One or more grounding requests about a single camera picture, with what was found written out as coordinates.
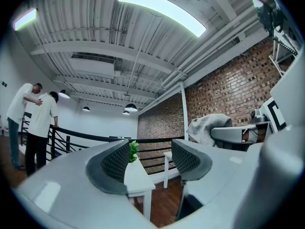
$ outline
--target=hand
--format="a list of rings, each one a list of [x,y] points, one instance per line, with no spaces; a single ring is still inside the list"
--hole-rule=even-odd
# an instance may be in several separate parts
[[[43,101],[41,99],[35,100],[35,104],[38,106],[42,105],[42,103],[43,103]]]

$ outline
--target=gray blanket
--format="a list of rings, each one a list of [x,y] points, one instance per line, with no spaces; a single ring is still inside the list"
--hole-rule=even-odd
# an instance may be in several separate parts
[[[231,127],[232,120],[224,114],[209,114],[194,119],[187,129],[187,133],[198,143],[219,147],[211,137],[211,130],[215,127]]]

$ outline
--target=ceiling vent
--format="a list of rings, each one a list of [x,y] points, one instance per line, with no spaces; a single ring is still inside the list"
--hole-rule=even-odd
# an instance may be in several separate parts
[[[114,79],[120,76],[120,71],[114,70],[115,59],[102,57],[101,55],[74,54],[70,58],[71,66],[77,73],[95,75]]]

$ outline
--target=white t-shirt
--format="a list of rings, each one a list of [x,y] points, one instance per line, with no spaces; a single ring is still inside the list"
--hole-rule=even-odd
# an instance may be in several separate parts
[[[28,132],[36,136],[48,137],[51,119],[58,116],[57,105],[55,99],[48,94],[43,94],[39,98],[43,103],[36,106],[30,119]]]
[[[25,107],[27,106],[27,101],[23,99],[23,95],[30,94],[33,90],[33,85],[30,83],[25,83],[16,93],[13,101],[11,102],[8,112],[6,115],[8,118],[20,124]]]

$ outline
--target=jeans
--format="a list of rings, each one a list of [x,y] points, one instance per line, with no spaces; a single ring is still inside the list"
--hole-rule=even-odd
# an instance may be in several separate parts
[[[27,146],[25,150],[25,168],[27,170],[28,177],[35,172],[35,154],[37,169],[40,169],[46,165],[47,140],[48,138],[28,133]]]
[[[21,166],[19,161],[19,144],[18,144],[18,129],[19,124],[8,118],[9,121],[9,135],[10,135],[10,158],[11,162],[18,169]]]

